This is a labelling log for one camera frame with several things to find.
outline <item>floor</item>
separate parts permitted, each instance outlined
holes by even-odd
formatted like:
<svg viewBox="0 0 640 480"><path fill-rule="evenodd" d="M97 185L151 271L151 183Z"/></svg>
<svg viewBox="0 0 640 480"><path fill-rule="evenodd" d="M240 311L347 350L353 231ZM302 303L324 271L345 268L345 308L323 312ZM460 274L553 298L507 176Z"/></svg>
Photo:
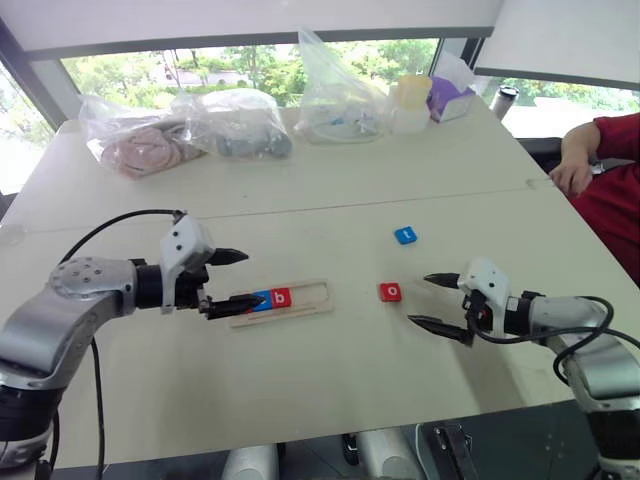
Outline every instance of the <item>floor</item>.
<svg viewBox="0 0 640 480"><path fill-rule="evenodd" d="M596 461L588 425L575 402L479 415L456 422L472 438L471 456L481 480L583 479ZM423 429L433 426L428 424ZM413 447L414 426L401 428ZM227 452L217 452L112 464L106 467L104 480L211 480L220 478L226 457ZM93 467L79 467L57 470L53 478L84 480L93 475ZM362 465L351 466L344 460L339 436L290 442L280 462L281 480L365 476ZM437 472L428 472L427 478L445 480Z"/></svg>

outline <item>tissue box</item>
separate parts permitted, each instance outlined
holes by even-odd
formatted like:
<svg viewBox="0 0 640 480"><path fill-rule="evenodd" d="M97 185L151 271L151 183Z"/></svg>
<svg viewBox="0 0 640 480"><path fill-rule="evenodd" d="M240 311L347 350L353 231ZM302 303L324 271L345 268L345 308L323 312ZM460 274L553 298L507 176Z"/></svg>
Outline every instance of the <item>tissue box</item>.
<svg viewBox="0 0 640 480"><path fill-rule="evenodd" d="M427 98L431 118L445 122L467 113L475 97L473 90L467 87L460 93L449 80L440 77L432 77L431 80L433 85Z"/></svg>

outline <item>table surface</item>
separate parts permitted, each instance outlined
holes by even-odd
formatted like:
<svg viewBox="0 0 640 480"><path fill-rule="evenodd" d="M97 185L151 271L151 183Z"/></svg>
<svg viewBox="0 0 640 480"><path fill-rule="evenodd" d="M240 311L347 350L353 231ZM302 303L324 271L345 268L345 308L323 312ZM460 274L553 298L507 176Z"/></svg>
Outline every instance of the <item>table surface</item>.
<svg viewBox="0 0 640 480"><path fill-rule="evenodd" d="M295 113L284 112L288 125ZM467 116L433 123L421 135L359 145L293 140L284 160L209 155L131 180L102 168L78 123L68 122L4 222L29 231L86 228L141 208L186 208L213 218L521 189L542 176L480 98Z"/></svg>
<svg viewBox="0 0 640 480"><path fill-rule="evenodd" d="M324 278L335 308L242 329L185 311L141 311L109 322L97 334L109 463L570 398L553 376L551 352L541 347L478 341L469 349L406 319L408 313L425 313L460 323L460 293L420 279L460 271L482 255L509 275L514 292L604 297L616 308L614 325L640 336L637 287L561 193L548 185L527 187L527 180L542 173L481 107L476 104L471 117L434 127L425 134L430 141L382 139L350 146L349 155L347 147L336 147L339 162L336 156L321 158L318 152L329 147L305 145L300 148L317 162L296 157L249 168L209 159L138 183L89 161L76 133L58 134L8 214L7 223L26 225L26 234L14 244L0 242L0 271L14 272L3 285L0 323L37 293L97 217L179 204L203 219L217 245L251 255L215 271L209 284L215 298ZM397 160L374 155L385 149L400 149ZM333 173L339 167L346 172L342 176ZM254 168L268 180L261 182ZM63 174L67 169L76 174ZM218 188L188 188L189 175L202 181L201 169L216 172ZM177 190L170 188L174 184ZM255 188L263 198L248 195L243 202L243 192ZM46 213L42 204L48 205ZM400 246L392 232L405 225L413 226L419 240ZM158 218L117 225L83 252L154 261L168 228ZM384 281L401 284L400 304L378 300L376 286ZM65 394L61 419L59 466L95 463L90 356Z"/></svg>

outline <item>plastic bag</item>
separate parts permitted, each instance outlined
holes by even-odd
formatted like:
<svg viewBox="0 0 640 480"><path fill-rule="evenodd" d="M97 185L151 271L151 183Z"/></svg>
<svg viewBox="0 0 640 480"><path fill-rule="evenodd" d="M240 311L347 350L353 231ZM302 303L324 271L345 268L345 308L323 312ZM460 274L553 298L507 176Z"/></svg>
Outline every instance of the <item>plastic bag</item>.
<svg viewBox="0 0 640 480"><path fill-rule="evenodd" d="M320 38L298 32L308 76L296 131L312 143L361 143L380 137L387 125L387 97L345 67Z"/></svg>
<svg viewBox="0 0 640 480"><path fill-rule="evenodd" d="M87 147L98 162L132 178L204 153L182 140L185 121L170 112L126 108L85 95L78 118Z"/></svg>
<svg viewBox="0 0 640 480"><path fill-rule="evenodd" d="M291 153L291 139L275 99L259 90L181 93L171 108L185 118L182 139L205 152L225 157L286 157Z"/></svg>

